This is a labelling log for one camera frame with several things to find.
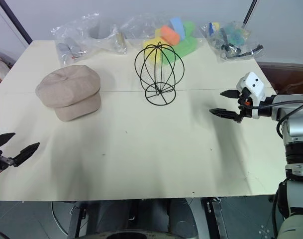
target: orange sponge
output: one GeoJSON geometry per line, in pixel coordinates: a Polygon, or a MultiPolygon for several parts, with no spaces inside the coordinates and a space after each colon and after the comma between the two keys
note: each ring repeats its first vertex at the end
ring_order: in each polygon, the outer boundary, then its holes
{"type": "Polygon", "coordinates": [[[180,35],[167,25],[161,28],[161,37],[165,39],[170,45],[177,45],[180,41],[180,35]]]}

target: wire globe stand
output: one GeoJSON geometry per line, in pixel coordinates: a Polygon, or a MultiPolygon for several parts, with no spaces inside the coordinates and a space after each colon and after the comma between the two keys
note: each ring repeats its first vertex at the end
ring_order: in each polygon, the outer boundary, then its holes
{"type": "Polygon", "coordinates": [[[140,84],[145,90],[145,97],[147,101],[156,106],[165,106],[170,104],[176,98],[175,86],[182,80],[185,73],[185,66],[181,57],[174,51],[173,47],[168,44],[162,44],[159,42],[157,45],[147,45],[146,48],[142,49],[136,56],[135,59],[135,70],[140,78],[140,84]],[[171,63],[166,55],[166,52],[173,53],[174,61],[171,63]],[[137,70],[138,58],[142,58],[143,55],[143,64],[140,71],[137,70]],[[157,58],[160,58],[160,64],[157,64],[157,58]],[[148,69],[147,60],[149,63],[152,63],[151,68],[148,69]],[[163,64],[168,62],[170,66],[169,77],[163,76],[163,64]],[[177,77],[175,74],[175,67],[177,62],[180,62],[182,65],[182,74],[181,77],[177,77]],[[156,72],[160,68],[160,76],[157,76],[156,72]]]}

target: black wire sphere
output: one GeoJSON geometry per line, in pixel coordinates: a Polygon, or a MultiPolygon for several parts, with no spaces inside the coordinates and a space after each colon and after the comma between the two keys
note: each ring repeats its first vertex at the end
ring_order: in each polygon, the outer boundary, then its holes
{"type": "Polygon", "coordinates": [[[147,101],[156,106],[165,106],[176,98],[175,86],[182,80],[185,66],[172,46],[159,42],[157,45],[147,45],[137,54],[135,70],[147,101]],[[176,73],[175,68],[179,65],[180,72],[176,73]]]}

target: plastic bag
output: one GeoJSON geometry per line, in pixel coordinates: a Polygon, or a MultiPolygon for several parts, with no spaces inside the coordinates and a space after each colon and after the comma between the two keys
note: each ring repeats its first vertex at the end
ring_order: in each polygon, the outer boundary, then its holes
{"type": "Polygon", "coordinates": [[[62,66],[82,60],[100,48],[119,54],[127,52],[123,34],[118,26],[110,23],[104,25],[98,13],[88,14],[55,27],[51,32],[62,66]]]}
{"type": "Polygon", "coordinates": [[[225,60],[250,59],[263,52],[263,46],[238,22],[210,22],[201,27],[209,44],[225,60]]]}
{"type": "Polygon", "coordinates": [[[163,14],[145,13],[134,16],[120,29],[130,44],[138,50],[160,42],[172,46],[180,57],[195,51],[203,38],[195,23],[163,14]]]}

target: table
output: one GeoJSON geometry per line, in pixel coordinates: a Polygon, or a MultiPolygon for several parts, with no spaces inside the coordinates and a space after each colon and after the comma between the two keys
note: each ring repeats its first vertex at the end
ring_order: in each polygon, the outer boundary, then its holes
{"type": "Polygon", "coordinates": [[[220,62],[206,41],[183,58],[186,74],[176,99],[148,103],[133,68],[137,51],[101,51],[78,64],[101,76],[101,108],[61,122],[34,90],[60,68],[53,41],[34,41],[0,84],[0,134],[16,136],[3,147],[15,156],[40,142],[18,168],[0,174],[0,200],[79,201],[273,194],[284,178],[285,151],[269,118],[241,124],[211,108],[237,110],[219,95],[254,71],[255,60],[220,62]]]}

